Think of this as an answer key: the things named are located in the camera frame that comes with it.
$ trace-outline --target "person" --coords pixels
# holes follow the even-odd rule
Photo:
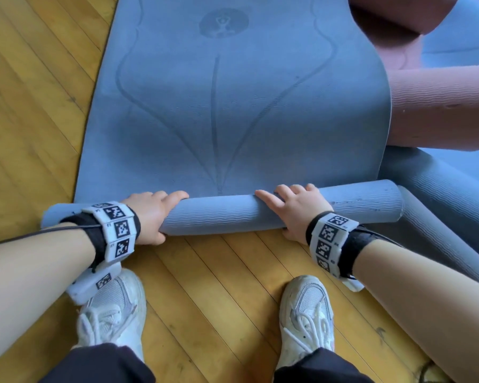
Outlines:
[[[280,185],[278,196],[256,191],[285,223],[284,235],[309,242],[309,225],[333,211],[309,184]],[[188,198],[183,191],[133,194],[122,201],[137,215],[136,244],[162,244],[168,213]],[[74,226],[61,223],[57,227]],[[479,283],[423,256],[356,232],[339,259],[341,276],[354,276],[399,325],[457,383],[479,382]],[[51,231],[0,244],[0,354],[53,303],[90,264],[96,246],[86,230]],[[107,283],[82,306],[79,341],[41,381],[154,382],[143,363],[141,334],[146,297],[130,270]],[[326,290],[312,276],[286,287],[280,304],[282,350],[274,382],[372,380],[334,353],[333,312]]]

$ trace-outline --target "black wristband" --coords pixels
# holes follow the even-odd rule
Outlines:
[[[332,212],[333,211],[321,212],[314,219],[312,219],[311,222],[308,224],[307,230],[305,231],[305,240],[307,241],[308,245],[311,245],[312,231],[314,230],[314,227],[316,226],[316,224],[318,224],[318,220]]]
[[[137,236],[136,239],[141,234],[141,221],[138,218],[138,215],[136,212],[131,209],[131,207],[128,207],[131,212],[133,212],[133,221],[135,223],[135,229],[137,230]],[[92,225],[99,225],[99,221],[91,214],[87,212],[81,212],[75,215],[71,215],[70,217],[62,219],[59,223],[64,223],[64,222],[71,222],[74,223],[78,226],[92,226]],[[97,265],[99,265],[101,262],[105,260],[105,251],[107,249],[107,242],[105,240],[105,236],[103,234],[103,227],[100,225],[99,227],[95,228],[86,228],[84,229],[85,233],[90,239],[90,242],[94,246],[94,249],[96,250],[96,254],[94,256],[94,261],[92,264],[89,266],[92,270],[95,270]]]
[[[338,259],[338,269],[341,272],[341,277],[348,278],[353,272],[353,264],[357,259],[360,251],[364,250],[364,247],[370,244],[373,240],[379,239],[379,237],[366,229],[363,226],[358,226],[349,233],[344,246],[341,250],[341,256]]]

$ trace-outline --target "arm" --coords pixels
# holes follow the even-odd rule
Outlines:
[[[307,244],[307,226],[332,206],[311,184],[275,192],[281,199],[256,195],[284,221],[288,239]],[[383,240],[360,251],[352,273],[452,379],[479,382],[479,283]]]
[[[137,244],[161,244],[158,229],[185,192],[142,193],[122,201],[141,222]],[[57,225],[70,226],[71,223]],[[94,261],[82,229],[53,231],[0,244],[0,354],[28,329]]]

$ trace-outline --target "shoe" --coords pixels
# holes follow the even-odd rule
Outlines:
[[[121,273],[101,288],[80,310],[78,344],[128,346],[143,361],[142,331],[146,322],[146,294],[134,272]]]
[[[302,275],[287,284],[280,303],[280,333],[277,369],[294,365],[318,348],[334,351],[332,306],[318,278]]]

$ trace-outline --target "pant leg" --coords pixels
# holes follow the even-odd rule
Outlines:
[[[290,367],[275,371],[273,383],[374,383],[338,354],[319,348]]]
[[[154,383],[151,370],[128,347],[105,343],[72,349],[41,383]]]

